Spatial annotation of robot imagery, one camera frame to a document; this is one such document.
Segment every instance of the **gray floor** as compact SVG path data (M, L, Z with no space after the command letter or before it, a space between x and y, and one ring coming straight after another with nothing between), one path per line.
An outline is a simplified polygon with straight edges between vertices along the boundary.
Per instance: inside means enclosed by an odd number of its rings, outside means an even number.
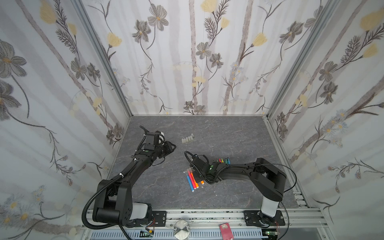
M281 163L261 117L238 116L134 116L128 126L110 176L113 177L131 161L143 136L139 125L149 131L162 131L166 140L177 146L165 162L151 166L136 182L132 198L151 203L154 208L239 208L260 207L262 195L249 181L225 180L204 184L191 192L184 171L189 167L184 151L205 154L210 161L229 157L232 164L254 162L263 157ZM195 141L182 144L181 138L195 136ZM285 207L298 207L293 193L283 197Z

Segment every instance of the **wall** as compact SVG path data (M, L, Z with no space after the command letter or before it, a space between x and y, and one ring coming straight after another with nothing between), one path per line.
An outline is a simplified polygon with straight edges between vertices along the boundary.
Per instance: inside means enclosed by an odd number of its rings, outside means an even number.
M134 114L266 114L325 3L83 0Z
M1 237L81 238L128 118L70 1L2 1L0 40Z
M270 118L338 240L383 233L383 7L341 1Z

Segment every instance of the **table surface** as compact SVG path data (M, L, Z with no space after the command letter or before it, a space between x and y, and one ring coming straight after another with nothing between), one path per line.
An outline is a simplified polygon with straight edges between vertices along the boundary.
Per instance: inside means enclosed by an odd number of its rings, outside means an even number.
M205 183L192 192L185 173L189 163L184 156L205 154L210 162L229 157L231 164L254 162L262 157L281 164L262 117L257 116L134 116L112 167L117 175L132 160L143 130L164 132L167 141L177 146L165 161L151 166L132 188L134 202L151 203L153 208L259 208L262 194L250 182L225 180L214 185ZM194 141L181 139L194 134ZM290 187L286 181L285 189ZM298 207L292 191L283 196L285 207Z

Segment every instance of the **blue marker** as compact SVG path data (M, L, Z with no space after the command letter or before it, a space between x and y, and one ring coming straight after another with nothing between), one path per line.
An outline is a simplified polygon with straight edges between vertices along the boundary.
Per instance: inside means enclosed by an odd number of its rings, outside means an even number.
M191 187L192 192L194 192L195 190L193 189L193 185L192 185L191 179L189 178L188 175L187 175L187 179L188 179L188 183L189 183L189 186Z

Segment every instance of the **metal corner post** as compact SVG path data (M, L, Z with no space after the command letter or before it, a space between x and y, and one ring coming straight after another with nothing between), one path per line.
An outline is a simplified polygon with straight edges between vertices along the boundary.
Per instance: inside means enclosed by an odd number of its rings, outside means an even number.
M92 26L92 23L89 19L87 12L85 11L83 3L81 2L81 0L71 0L71 2L72 2L73 6L76 10L77 15L79 16L79 18L81 20L83 26L86 29L87 35L90 38L91 43L92 43L94 49L96 50L96 53L100 57L100 60L103 64L104 68L106 69L109 78L111 79L111 84L112 84L113 88L115 89L115 92L116 92L121 104L123 105L125 112L128 114L129 117L132 117L133 116L132 111L129 108L129 105L125 99L124 93L122 92L122 90L119 86L119 82L116 79L116 76L113 74L112 67L111 67L109 60L108 60L108 57L107 57L107 55L103 49L103 45L101 44L100 39L98 38L96 31Z
M323 12L321 13L318 21L316 22L313 30L311 31L311 33L309 35L307 41L305 42L299 55L297 56L295 64L292 66L292 68L288 72L281 88L278 90L278 93L271 104L270 110L268 111L268 116L274 115L275 111L277 110L277 107L279 106L280 102L283 100L285 93L288 91L291 83L293 82L294 77L296 76L297 72L300 70L305 59L309 55L311 49L315 45L318 37L320 36L322 30L325 28L326 24L328 23L328 20L331 18L334 10L339 5L340 1L341 0L328 0L327 1Z

